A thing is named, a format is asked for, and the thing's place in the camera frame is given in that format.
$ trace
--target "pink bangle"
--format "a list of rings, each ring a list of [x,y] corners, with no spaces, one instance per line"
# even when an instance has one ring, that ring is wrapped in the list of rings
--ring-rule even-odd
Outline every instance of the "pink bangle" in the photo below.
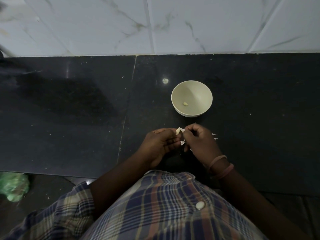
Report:
[[[222,178],[226,177],[231,172],[231,170],[233,170],[233,168],[234,168],[234,165],[232,163],[230,163],[230,165],[225,170],[223,170],[218,175],[214,176],[214,178],[215,179],[222,179]]]
[[[221,155],[221,156],[218,156],[218,157],[216,157],[215,159],[213,159],[212,162],[210,163],[209,167],[208,167],[208,172],[210,172],[211,167],[212,167],[218,160],[220,160],[221,158],[224,158],[224,157],[225,157],[226,159],[228,159],[226,155]]]

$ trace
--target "green plastic bag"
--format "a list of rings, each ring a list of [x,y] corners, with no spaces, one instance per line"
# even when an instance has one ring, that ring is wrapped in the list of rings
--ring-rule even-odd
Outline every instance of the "green plastic bag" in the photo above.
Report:
[[[28,191],[27,175],[16,172],[0,172],[0,194],[4,194],[9,201],[20,201]]]

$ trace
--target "plaid shirt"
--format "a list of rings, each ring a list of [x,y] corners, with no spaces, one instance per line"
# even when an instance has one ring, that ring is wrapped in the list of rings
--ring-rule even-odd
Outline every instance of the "plaid shirt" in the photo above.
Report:
[[[47,209],[29,214],[6,239],[267,239],[186,172],[150,171],[95,222],[93,210],[84,182]]]

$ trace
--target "shirt button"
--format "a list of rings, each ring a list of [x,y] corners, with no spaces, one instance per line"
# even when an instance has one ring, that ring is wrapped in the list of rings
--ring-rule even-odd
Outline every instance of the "shirt button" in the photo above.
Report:
[[[198,209],[198,210],[201,210],[205,207],[205,203],[203,201],[199,201],[195,207]]]

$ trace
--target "black granite surface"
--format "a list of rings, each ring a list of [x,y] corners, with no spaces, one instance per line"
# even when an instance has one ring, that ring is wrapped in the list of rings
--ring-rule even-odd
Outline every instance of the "black granite surface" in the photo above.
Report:
[[[198,123],[258,190],[320,194],[319,74],[319,54],[138,56],[119,161],[150,130]],[[172,90],[186,80],[213,94],[202,116],[172,106]]]
[[[258,190],[320,194],[320,54],[16,60],[41,72],[0,80],[1,171],[96,178],[147,132],[199,123]],[[212,91],[200,117],[171,104],[186,80]]]
[[[118,159],[135,56],[29,57],[0,81],[0,170],[96,178]]]

